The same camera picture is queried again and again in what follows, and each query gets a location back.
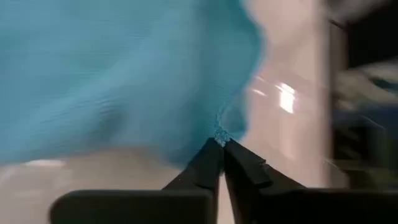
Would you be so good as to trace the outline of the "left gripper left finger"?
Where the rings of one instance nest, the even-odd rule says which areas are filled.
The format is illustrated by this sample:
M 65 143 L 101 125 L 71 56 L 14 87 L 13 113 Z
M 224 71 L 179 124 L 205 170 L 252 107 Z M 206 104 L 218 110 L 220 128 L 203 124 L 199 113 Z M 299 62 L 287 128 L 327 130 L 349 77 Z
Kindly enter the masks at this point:
M 222 147 L 206 141 L 160 190 L 76 190 L 54 201 L 54 224 L 215 224 Z

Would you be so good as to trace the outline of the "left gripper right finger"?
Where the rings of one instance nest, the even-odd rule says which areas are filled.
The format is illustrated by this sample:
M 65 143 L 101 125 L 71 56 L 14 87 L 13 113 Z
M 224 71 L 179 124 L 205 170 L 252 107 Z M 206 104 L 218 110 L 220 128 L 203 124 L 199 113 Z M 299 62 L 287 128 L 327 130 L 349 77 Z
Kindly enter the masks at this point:
M 397 223 L 397 192 L 307 188 L 234 140 L 223 149 L 236 223 Z

